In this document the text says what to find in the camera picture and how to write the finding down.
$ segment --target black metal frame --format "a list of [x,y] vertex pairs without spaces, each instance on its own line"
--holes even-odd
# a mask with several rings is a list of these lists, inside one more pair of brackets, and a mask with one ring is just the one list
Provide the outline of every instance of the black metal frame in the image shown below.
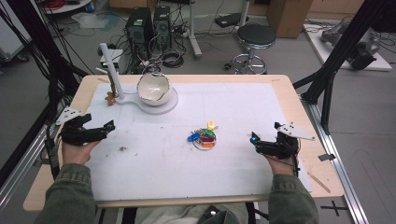
[[293,83],[294,89],[298,89],[312,82],[308,91],[302,94],[303,100],[311,105],[317,104],[319,96],[324,92],[320,124],[326,134],[330,134],[329,116],[332,101],[332,85],[335,75],[359,43],[364,33],[366,33],[371,24],[378,19],[387,2],[388,0],[364,1],[323,66],[311,76]]
[[[0,173],[0,188],[5,184],[12,170],[17,166],[23,154],[33,142],[40,128],[46,123],[55,119],[58,112],[58,104],[63,99],[62,95],[57,92],[57,85],[64,88],[64,94],[74,96],[77,92],[79,83],[75,75],[78,77],[85,77],[87,72],[74,66],[67,61],[62,55],[53,38],[47,29],[45,23],[35,11],[35,8],[30,0],[7,0],[8,5],[20,20],[24,29],[32,38],[32,42],[44,58],[47,60],[49,66],[49,103],[44,108],[41,115],[37,118],[35,124],[31,127],[28,133],[23,137],[17,148],[14,150],[10,158],[3,167]],[[0,8],[0,16],[4,18],[5,12]],[[33,46],[27,44],[24,39],[18,35],[18,30],[13,30],[22,44],[29,52],[34,54]]]

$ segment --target person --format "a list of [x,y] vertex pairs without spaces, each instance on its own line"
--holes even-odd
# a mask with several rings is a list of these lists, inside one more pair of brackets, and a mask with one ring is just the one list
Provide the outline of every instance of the person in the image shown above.
[[[63,143],[62,169],[46,192],[44,208],[35,224],[94,222],[91,171],[84,164],[98,144],[77,147]],[[267,157],[267,160],[274,174],[268,200],[269,222],[318,223],[315,202],[294,176],[293,167],[289,165],[291,159],[279,162]],[[212,210],[216,210],[216,214],[208,217],[206,212]],[[248,213],[244,203],[139,208],[135,223],[248,223]]]

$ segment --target white bowl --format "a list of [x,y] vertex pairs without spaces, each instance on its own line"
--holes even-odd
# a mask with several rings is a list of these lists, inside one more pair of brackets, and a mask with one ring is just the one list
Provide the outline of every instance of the white bowl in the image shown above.
[[147,105],[163,105],[172,97],[172,85],[168,77],[159,72],[143,75],[137,83],[137,93]]

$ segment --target wooden tabletop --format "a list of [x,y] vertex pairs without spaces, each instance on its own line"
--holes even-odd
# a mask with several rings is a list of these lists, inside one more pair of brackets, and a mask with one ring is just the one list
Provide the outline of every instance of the wooden tabletop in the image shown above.
[[[318,156],[325,150],[316,135],[315,129],[307,116],[303,105],[292,87],[287,76],[283,75],[167,75],[173,83],[271,83],[276,97],[282,107],[287,122],[294,122],[316,137],[316,141],[302,141],[299,159],[303,161],[312,186],[311,195],[314,198],[339,197],[344,194],[341,182],[329,161],[321,161]],[[140,76],[120,76],[122,83],[137,83]],[[79,109],[84,114],[90,105],[93,93],[99,83],[108,82],[107,76],[84,77],[71,107]],[[33,183],[23,207],[27,211],[40,211],[44,207],[46,190],[53,183],[48,165],[42,165]],[[166,204],[194,203],[227,203],[266,201],[268,195],[248,195],[238,197],[190,198],[186,200],[139,200],[122,202],[99,202],[100,207],[126,207]]]

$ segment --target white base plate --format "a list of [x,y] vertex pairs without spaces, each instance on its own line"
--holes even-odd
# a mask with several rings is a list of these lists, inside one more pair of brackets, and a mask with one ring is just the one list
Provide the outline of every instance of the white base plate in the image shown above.
[[143,112],[150,115],[162,115],[166,114],[169,111],[173,110],[177,106],[178,96],[177,91],[172,88],[171,90],[172,96],[169,101],[163,105],[148,105],[145,104],[139,97],[137,93],[134,94],[125,94],[125,98],[120,100],[116,99],[116,103],[118,105],[136,105]]

